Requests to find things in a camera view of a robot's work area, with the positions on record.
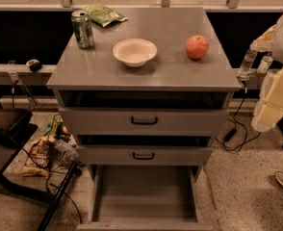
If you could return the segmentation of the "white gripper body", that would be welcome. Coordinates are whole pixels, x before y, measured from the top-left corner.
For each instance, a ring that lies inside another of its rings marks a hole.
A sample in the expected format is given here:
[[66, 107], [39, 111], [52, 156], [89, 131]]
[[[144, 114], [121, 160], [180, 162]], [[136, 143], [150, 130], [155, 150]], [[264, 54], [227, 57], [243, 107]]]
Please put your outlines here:
[[267, 73], [259, 96], [251, 126], [255, 131], [267, 132], [283, 117], [283, 69]]

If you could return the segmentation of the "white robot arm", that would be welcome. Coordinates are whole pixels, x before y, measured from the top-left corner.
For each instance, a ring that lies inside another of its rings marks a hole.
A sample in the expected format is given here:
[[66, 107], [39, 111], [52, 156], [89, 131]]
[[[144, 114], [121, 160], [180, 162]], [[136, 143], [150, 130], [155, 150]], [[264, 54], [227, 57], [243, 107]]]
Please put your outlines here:
[[[277, 22], [250, 44], [257, 52], [271, 52], [272, 58], [283, 64], [283, 14]], [[283, 117], [283, 68], [268, 72], [264, 78], [259, 101], [256, 104], [251, 126], [255, 131], [267, 132]]]

